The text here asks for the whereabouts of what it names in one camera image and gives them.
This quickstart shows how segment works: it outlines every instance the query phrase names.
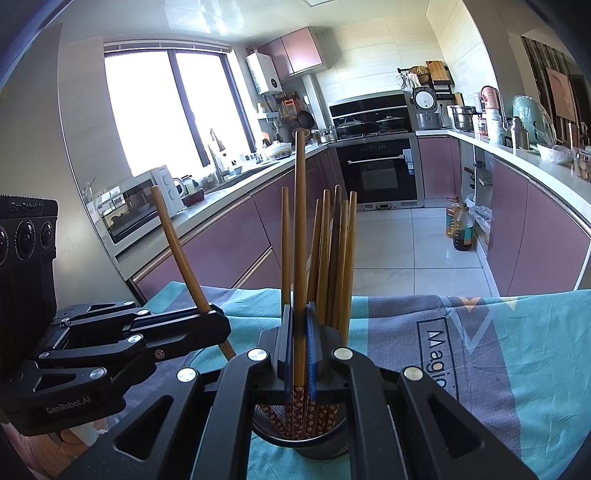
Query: chopstick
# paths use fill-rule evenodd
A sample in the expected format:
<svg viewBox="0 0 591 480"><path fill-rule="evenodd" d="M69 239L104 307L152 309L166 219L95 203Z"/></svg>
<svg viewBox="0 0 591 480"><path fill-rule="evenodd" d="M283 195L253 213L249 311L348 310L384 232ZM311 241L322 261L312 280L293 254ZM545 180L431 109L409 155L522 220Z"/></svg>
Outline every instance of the chopstick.
<svg viewBox="0 0 591 480"><path fill-rule="evenodd" d="M345 247L345 272L343 275L343 294L340 308L339 332L343 345L349 340L351 318L351 295L353 293L353 273L355 267L355 218L357 214L357 192L351 192L349 199L349 227Z"/></svg>
<svg viewBox="0 0 591 480"><path fill-rule="evenodd" d="M289 192L288 187L281 188L281 317L283 317L283 307L291 305Z"/></svg>
<svg viewBox="0 0 591 480"><path fill-rule="evenodd" d="M318 291L318 262L320 255L320 234L322 231L322 203L316 200L314 214L314 231L312 234L312 251L310 253L310 273L308 273L308 302L316 301Z"/></svg>
<svg viewBox="0 0 591 480"><path fill-rule="evenodd" d="M340 206L339 256L337 258L335 300L333 302L332 328L339 328L341 305L343 302L343 275L345 273L345 252L347 246L347 227L349 224L349 201L343 200Z"/></svg>
<svg viewBox="0 0 591 480"><path fill-rule="evenodd" d="M340 241L340 185L335 186L335 208L333 210L333 227L330 240L329 278L326 296L326 324L331 326L333 321L333 304L335 302L335 287L337 274L337 261L339 256Z"/></svg>
<svg viewBox="0 0 591 480"><path fill-rule="evenodd" d="M168 216L168 210L166 208L166 204L164 203L164 199L162 198L162 193L160 192L160 188L157 186L152 187L151 189L152 197L154 198L154 203L156 204L156 209L158 210L158 216L160 217L160 222L162 223L162 228L164 230L164 234L166 235L166 239L168 240L168 244L170 245L170 249L173 253L173 257L175 262L178 265L178 269L183 276L183 280L185 285L187 286L187 290L191 294L195 305L199 309L199 313L207 313L211 310L209 307L209 303L203 294L203 290L199 286L199 282L197 282L197 278L191 269L191 265L187 259L187 256L184 253L183 246L181 245L180 240L178 239L177 232L174 230L173 223ZM220 350L222 351L223 355L226 357L226 360L230 360L234 356L236 356L236 352L230 345L230 342L226 340L223 343L218 345Z"/></svg>
<svg viewBox="0 0 591 480"><path fill-rule="evenodd" d="M328 297L330 255L330 190L324 191L322 202L322 232L318 265L318 291L316 292L316 316L320 325L326 324L326 300Z"/></svg>
<svg viewBox="0 0 591 480"><path fill-rule="evenodd" d="M305 135L295 135L295 227L294 227L294 368L293 384L306 384L306 158Z"/></svg>

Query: countertop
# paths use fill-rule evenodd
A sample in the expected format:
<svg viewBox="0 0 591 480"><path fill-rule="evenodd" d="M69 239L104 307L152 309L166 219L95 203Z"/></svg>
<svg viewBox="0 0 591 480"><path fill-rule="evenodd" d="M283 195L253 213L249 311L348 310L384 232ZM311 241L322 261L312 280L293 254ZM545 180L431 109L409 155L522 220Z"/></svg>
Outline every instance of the countertop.
<svg viewBox="0 0 591 480"><path fill-rule="evenodd" d="M591 183L576 176L572 167L554 165L543 161L539 155L524 150L514 150L501 145L491 144L487 138L459 130L423 130L416 132L418 137L449 135L469 142L486 150L507 163L527 173L534 180L545 186L561 198L573 212L591 225Z"/></svg>
<svg viewBox="0 0 591 480"><path fill-rule="evenodd" d="M308 145L306 146L306 158L321 153L328 147L329 144ZM204 201L181 210L172 218L177 235L182 237L231 203L248 195L267 180L271 180L273 177L289 170L295 163L296 155L292 154L290 157L270 165L265 170L255 173L231 187L208 193L205 195ZM162 227L158 226L131 247L113 258L113 263L121 273L121 276L123 276L123 279L128 280L167 247L168 242L164 236Z"/></svg>

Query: floor tile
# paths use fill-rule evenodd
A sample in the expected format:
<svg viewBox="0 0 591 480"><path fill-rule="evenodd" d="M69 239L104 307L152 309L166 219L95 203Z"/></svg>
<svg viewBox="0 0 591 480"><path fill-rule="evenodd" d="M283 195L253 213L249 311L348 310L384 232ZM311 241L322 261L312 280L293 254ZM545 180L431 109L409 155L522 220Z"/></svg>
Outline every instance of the floor tile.
<svg viewBox="0 0 591 480"><path fill-rule="evenodd" d="M432 268L414 271L414 294L471 298L491 291L481 268Z"/></svg>
<svg viewBox="0 0 591 480"><path fill-rule="evenodd" d="M468 252L453 248L445 236L445 218L414 218L415 268L481 268L474 247Z"/></svg>
<svg viewBox="0 0 591 480"><path fill-rule="evenodd" d="M445 208L413 208L413 218L442 218L445 217Z"/></svg>
<svg viewBox="0 0 591 480"><path fill-rule="evenodd" d="M414 268L413 221L359 222L355 236L355 268Z"/></svg>
<svg viewBox="0 0 591 480"><path fill-rule="evenodd" d="M353 295L398 296L414 292L414 270L412 268L357 269L353 276Z"/></svg>
<svg viewBox="0 0 591 480"><path fill-rule="evenodd" d="M400 210L372 210L370 212L357 212L357 221L365 220L399 220L412 218L413 209L405 208Z"/></svg>

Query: oven handle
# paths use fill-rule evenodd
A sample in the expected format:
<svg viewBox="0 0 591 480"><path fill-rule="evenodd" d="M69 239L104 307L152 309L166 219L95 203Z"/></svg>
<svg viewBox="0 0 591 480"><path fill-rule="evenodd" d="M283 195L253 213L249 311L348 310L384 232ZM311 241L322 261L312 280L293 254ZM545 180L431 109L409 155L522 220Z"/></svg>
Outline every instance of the oven handle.
<svg viewBox="0 0 591 480"><path fill-rule="evenodd" d="M370 158L369 160L347 160L349 165L354 165L356 163L367 163L370 161L380 161L380 160L398 160L399 158L404 158L404 155L397 155L396 157L384 157L384 158Z"/></svg>

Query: oil bottle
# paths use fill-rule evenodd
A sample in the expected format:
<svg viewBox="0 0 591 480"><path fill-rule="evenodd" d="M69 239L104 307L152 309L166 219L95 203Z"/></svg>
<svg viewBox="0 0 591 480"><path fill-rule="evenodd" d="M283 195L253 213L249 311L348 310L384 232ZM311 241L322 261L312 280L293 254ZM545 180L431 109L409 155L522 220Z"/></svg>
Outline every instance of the oil bottle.
<svg viewBox="0 0 591 480"><path fill-rule="evenodd" d="M454 198L447 198L448 200L451 200L451 204L449 207L447 207L446 209L446 215L445 215L445 234L449 237L449 238L453 238L453 219L456 216L456 213L458 212L458 210L460 209L460 197L458 197L457 195L454 196Z"/></svg>
<svg viewBox="0 0 591 480"><path fill-rule="evenodd" d="M456 250L467 251L472 248L472 228L474 226L468 207L462 203L453 221L453 246Z"/></svg>

